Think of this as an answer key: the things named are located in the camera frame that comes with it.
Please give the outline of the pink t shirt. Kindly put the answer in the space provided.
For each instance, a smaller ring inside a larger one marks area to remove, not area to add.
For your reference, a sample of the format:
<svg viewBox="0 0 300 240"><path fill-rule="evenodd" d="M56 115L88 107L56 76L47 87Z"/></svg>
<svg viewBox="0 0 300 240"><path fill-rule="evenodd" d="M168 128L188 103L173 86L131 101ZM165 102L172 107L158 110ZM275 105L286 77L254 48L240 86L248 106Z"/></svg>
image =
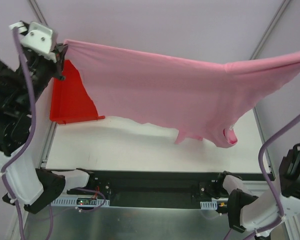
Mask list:
<svg viewBox="0 0 300 240"><path fill-rule="evenodd" d="M66 56L99 113L176 129L177 144L192 138L232 147L238 119L300 73L300 51L219 64L66 43Z"/></svg>

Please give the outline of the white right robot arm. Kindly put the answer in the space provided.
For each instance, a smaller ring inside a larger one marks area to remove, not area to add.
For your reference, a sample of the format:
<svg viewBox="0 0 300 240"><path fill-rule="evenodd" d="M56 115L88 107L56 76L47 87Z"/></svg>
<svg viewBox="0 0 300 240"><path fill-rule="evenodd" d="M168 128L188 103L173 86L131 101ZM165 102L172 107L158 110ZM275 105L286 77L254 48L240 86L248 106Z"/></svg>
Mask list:
<svg viewBox="0 0 300 240"><path fill-rule="evenodd" d="M271 181L263 163L267 148L300 122L300 114L271 136L261 146L258 163L269 189L260 196L250 193L243 181L230 172L220 174L215 192L227 197L227 217L231 230L249 232L246 239L268 239L271 231L286 218L300 213L300 143L291 148L281 160L278 173Z"/></svg>

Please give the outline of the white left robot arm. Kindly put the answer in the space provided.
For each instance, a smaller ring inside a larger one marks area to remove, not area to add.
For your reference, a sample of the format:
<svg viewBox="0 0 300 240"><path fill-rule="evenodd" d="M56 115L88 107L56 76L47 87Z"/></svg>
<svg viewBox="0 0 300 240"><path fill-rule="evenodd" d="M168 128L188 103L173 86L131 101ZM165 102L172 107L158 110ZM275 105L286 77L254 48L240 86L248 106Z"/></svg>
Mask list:
<svg viewBox="0 0 300 240"><path fill-rule="evenodd" d="M23 47L25 64L12 70L0 60L0 178L7 192L2 200L36 214L62 193L79 188L89 195L96 183L91 171L77 168L51 171L36 168L27 152L34 136L33 107L51 78L63 80L68 47L58 44L49 60Z"/></svg>

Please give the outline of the red plastic bin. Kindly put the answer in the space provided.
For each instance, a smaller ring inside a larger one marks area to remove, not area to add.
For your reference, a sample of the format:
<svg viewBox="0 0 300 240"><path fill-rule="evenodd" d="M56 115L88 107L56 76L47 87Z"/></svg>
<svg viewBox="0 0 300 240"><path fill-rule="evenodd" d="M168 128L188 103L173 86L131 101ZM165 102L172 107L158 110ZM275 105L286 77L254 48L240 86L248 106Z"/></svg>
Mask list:
<svg viewBox="0 0 300 240"><path fill-rule="evenodd" d="M53 80L49 119L59 125L103 120L70 60L65 61L62 74L65 80Z"/></svg>

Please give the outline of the left aluminium corner post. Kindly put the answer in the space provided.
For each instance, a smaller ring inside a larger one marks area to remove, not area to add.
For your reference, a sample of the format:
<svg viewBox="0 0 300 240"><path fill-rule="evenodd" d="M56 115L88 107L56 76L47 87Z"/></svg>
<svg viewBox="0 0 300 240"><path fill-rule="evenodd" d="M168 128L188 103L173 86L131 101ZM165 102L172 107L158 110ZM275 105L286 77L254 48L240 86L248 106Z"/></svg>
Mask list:
<svg viewBox="0 0 300 240"><path fill-rule="evenodd" d="M45 25L45 26L48 27L49 24L48 24L48 22L47 22L47 20L46 20L46 18L44 16L41 8L40 8L38 2L36 0L27 0L27 3L29 5L30 9L32 10L34 16L36 17L36 20L39 23L41 23L41 24L43 24L43 25Z"/></svg>

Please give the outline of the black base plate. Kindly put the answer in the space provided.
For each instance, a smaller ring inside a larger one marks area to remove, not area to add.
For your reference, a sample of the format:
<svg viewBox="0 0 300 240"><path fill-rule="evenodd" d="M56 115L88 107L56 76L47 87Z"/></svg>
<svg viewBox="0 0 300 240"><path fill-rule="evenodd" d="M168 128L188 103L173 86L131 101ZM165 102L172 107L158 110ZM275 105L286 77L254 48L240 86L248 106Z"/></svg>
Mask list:
<svg viewBox="0 0 300 240"><path fill-rule="evenodd" d="M68 190L88 195L100 190L112 207L199 209L210 201L205 188L217 180L217 172L147 172L95 170L87 186Z"/></svg>

